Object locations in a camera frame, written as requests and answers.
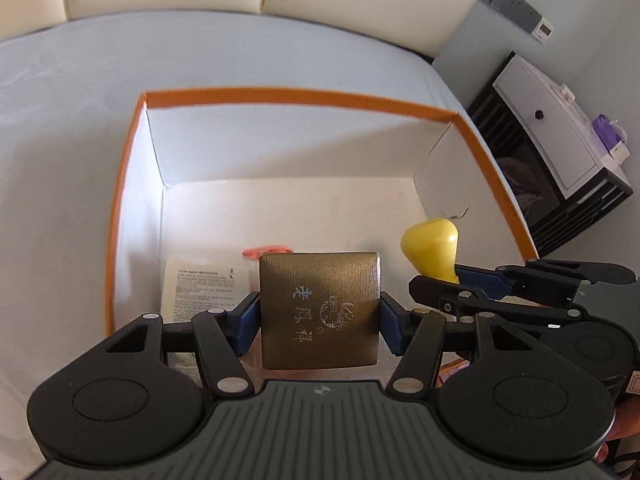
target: wall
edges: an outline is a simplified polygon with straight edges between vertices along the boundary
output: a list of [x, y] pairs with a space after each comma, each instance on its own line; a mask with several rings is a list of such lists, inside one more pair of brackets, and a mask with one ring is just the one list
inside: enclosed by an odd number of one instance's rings
[[612, 211], [552, 255], [567, 260], [623, 264], [640, 274], [640, 0], [631, 0], [610, 34], [572, 83], [577, 102], [591, 118], [618, 119], [632, 155], [623, 170], [636, 190]]
[[556, 28], [542, 45], [477, 2], [434, 67], [468, 107], [511, 50], [560, 83], [571, 83], [607, 37], [628, 0], [527, 0]]

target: human hand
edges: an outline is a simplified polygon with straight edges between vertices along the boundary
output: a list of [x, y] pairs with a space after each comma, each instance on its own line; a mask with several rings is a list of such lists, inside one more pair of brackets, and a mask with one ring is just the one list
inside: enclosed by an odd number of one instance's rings
[[[616, 407], [616, 418], [613, 426], [607, 434], [608, 440], [626, 438], [640, 433], [640, 397], [633, 396]], [[609, 453], [609, 447], [605, 442], [602, 444], [595, 457], [596, 462], [604, 462]]]

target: white nightstand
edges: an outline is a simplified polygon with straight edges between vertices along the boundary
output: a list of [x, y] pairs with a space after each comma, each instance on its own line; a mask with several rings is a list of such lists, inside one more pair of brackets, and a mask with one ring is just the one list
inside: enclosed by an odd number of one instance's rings
[[511, 54], [469, 115], [516, 194], [541, 256], [633, 193], [571, 92], [520, 56]]

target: purple tissue box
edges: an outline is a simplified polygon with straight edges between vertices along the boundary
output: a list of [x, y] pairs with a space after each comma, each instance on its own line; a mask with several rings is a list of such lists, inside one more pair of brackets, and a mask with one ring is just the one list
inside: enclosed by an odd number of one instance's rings
[[601, 114], [591, 123], [608, 152], [615, 148], [620, 140], [622, 140], [615, 128], [609, 124], [610, 122], [611, 120], [606, 115]]

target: white paper leaflet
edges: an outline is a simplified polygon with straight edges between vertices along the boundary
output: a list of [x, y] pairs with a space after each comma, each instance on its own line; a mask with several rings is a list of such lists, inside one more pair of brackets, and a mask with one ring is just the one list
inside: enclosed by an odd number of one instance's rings
[[160, 312], [167, 323], [190, 321], [210, 308], [233, 310], [249, 292], [249, 267], [169, 260]]

